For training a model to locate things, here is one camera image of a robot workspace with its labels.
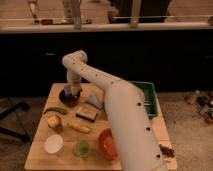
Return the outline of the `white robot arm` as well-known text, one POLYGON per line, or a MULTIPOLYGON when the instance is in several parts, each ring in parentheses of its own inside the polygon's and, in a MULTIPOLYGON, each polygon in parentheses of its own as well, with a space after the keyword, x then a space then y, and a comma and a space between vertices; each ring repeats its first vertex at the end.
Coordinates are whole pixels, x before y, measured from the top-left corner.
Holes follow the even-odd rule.
POLYGON ((168 171, 144 107, 143 92, 134 84, 87 64, 83 50, 65 55, 67 80, 79 87, 81 79, 105 92, 104 105, 123 171, 168 171))

